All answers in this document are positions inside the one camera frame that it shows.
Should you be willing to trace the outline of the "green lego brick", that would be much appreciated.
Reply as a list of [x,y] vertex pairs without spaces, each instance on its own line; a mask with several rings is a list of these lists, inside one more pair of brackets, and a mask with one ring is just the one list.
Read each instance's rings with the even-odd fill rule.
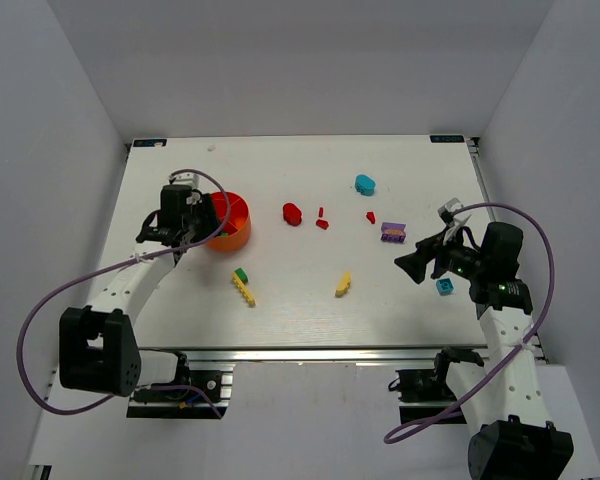
[[234,273],[240,279],[241,282],[243,282],[244,284],[248,283],[248,276],[247,276],[246,272],[242,268],[236,269],[234,271]]

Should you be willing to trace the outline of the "long yellow lego plate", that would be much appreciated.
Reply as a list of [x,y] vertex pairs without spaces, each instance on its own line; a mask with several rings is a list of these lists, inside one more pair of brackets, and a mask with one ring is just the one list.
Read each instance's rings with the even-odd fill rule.
[[234,276],[232,278],[232,281],[233,281],[234,285],[236,286],[236,288],[238,289],[238,291],[240,292],[240,294],[242,295],[242,297],[245,299],[246,303],[250,307],[255,307],[256,306],[255,298],[254,298],[253,294],[251,293],[251,291],[247,288],[246,284],[239,277],[236,277],[236,276]]

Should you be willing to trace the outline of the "red rounded lego brick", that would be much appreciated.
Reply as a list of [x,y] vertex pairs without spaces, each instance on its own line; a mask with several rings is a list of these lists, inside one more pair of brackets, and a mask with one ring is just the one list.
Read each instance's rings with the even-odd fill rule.
[[283,219],[291,226],[299,226],[302,223],[302,211],[291,202],[285,203],[282,207]]

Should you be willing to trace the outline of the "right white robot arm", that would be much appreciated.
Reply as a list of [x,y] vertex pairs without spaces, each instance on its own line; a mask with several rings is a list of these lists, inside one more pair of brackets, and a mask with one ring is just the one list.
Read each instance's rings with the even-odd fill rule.
[[533,327],[527,285],[517,277],[523,232],[491,222],[480,245],[470,229],[445,228],[417,242],[395,264],[415,283],[452,273],[469,282],[469,296],[486,339],[488,358],[446,347],[436,356],[430,385],[448,388],[471,432],[473,479],[557,479],[574,453],[572,436],[558,430],[544,403],[535,356],[524,340]]

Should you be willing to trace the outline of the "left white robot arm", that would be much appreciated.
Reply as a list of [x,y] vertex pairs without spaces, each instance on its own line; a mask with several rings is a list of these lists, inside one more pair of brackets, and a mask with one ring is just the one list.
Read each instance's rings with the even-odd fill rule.
[[138,387],[171,384],[184,357],[141,351],[134,324],[161,280],[184,254],[183,247],[219,233],[210,194],[190,185],[162,188],[160,208],[144,220],[132,264],[83,308],[69,308],[59,322],[60,383],[68,389],[127,397]]

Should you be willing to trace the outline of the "orange round divided container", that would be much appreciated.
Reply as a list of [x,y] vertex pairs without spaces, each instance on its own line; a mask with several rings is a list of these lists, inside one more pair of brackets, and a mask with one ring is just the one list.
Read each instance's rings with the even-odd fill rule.
[[251,218],[247,202],[234,192],[228,192],[227,196],[229,205],[226,205],[221,192],[211,194],[218,220],[223,221],[226,214],[229,214],[221,233],[206,243],[209,249],[221,253],[232,253],[242,249],[251,234]]

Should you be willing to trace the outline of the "blue square lego brick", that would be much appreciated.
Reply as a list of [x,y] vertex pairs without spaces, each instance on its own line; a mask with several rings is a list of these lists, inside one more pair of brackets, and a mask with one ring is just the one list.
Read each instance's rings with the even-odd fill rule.
[[454,284],[450,278],[436,280],[436,289],[441,296],[448,296],[454,292]]

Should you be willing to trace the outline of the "purple lego plate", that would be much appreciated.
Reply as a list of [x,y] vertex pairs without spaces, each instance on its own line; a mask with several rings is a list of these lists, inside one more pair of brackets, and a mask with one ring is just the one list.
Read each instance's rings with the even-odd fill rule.
[[406,239],[406,225],[402,223],[383,222],[381,224],[381,241],[402,244]]

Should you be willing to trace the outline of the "left blue corner label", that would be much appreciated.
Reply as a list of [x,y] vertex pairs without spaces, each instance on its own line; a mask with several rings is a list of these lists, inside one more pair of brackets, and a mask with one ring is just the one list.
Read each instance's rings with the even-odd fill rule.
[[157,139],[135,139],[132,143],[133,148],[161,148],[167,144],[166,138]]

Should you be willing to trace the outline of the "blue corner label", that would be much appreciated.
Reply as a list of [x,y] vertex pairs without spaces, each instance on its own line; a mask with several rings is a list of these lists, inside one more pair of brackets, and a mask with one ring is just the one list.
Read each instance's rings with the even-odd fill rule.
[[439,135],[433,134],[429,136],[432,143],[449,144],[449,143],[464,143],[465,139],[462,135]]
[[133,148],[161,148],[167,144],[166,138],[157,139],[135,139],[132,143]]

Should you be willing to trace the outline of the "cyan rounded lego brick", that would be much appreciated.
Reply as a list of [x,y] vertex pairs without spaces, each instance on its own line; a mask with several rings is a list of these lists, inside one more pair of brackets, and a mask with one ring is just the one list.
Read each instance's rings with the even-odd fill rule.
[[365,174],[359,174],[355,178],[354,188],[363,196],[372,196],[375,193],[376,182]]

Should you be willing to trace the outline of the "right blue corner label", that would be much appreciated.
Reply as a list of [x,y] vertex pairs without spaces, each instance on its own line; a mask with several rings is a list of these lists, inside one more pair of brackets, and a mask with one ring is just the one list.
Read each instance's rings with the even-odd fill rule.
[[432,143],[449,144],[449,143],[464,143],[465,139],[462,135],[439,135],[433,134],[429,136]]

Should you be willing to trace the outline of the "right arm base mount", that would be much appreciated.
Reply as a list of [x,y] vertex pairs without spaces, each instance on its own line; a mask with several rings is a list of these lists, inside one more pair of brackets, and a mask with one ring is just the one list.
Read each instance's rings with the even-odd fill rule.
[[435,356],[432,368],[396,371],[397,377],[389,383],[388,391],[399,395],[401,424],[435,416],[456,401],[446,384],[453,363],[484,366],[483,359],[473,350],[444,347]]

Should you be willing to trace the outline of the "aluminium table front rail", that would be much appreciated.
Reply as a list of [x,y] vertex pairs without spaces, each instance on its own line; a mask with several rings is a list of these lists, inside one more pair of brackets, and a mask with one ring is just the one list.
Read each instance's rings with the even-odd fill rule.
[[216,363],[431,363],[442,347],[433,348],[299,348],[299,349],[185,349],[155,348],[183,353],[191,362]]

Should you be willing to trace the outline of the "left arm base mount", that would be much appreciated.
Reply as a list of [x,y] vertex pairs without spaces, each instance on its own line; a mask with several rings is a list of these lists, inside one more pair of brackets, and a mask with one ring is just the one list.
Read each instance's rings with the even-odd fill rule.
[[196,359],[178,352],[174,380],[141,387],[129,399],[129,419],[220,420],[228,409],[233,385],[233,368],[229,363]]

